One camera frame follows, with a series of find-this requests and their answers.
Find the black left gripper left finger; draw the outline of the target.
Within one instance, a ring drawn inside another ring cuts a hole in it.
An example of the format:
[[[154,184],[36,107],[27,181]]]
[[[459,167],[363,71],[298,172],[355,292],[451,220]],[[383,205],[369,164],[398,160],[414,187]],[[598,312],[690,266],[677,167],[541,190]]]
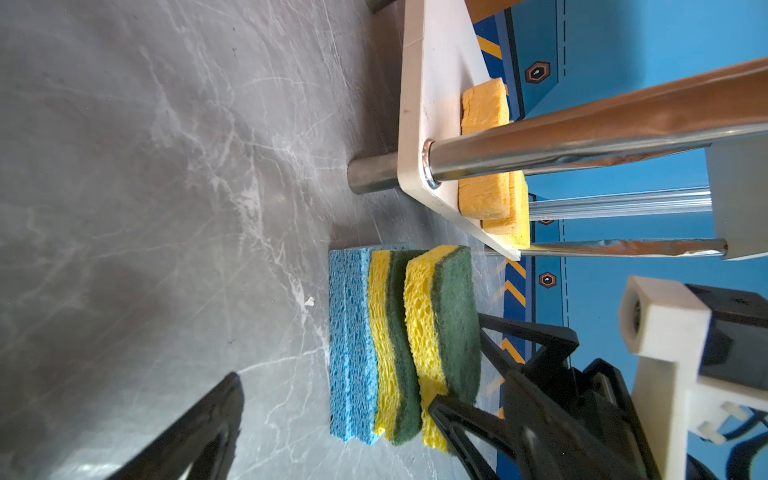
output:
[[[225,479],[235,458],[244,408],[239,375],[231,372],[112,479]]]

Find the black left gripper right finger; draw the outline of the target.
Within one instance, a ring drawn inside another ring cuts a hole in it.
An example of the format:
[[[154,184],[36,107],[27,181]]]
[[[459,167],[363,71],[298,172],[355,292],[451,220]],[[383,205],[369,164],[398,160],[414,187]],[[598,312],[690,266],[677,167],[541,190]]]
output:
[[[524,479],[642,479],[521,372],[504,386],[502,452]]]

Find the green scrub sponge top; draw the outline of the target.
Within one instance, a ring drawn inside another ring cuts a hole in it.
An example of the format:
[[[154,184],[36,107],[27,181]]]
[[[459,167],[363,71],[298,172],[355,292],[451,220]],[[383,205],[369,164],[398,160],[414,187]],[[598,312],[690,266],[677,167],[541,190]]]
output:
[[[478,395],[481,347],[471,249],[442,245],[409,260],[404,305],[419,385],[423,444],[449,454],[451,448],[429,407],[439,395],[470,405]]]

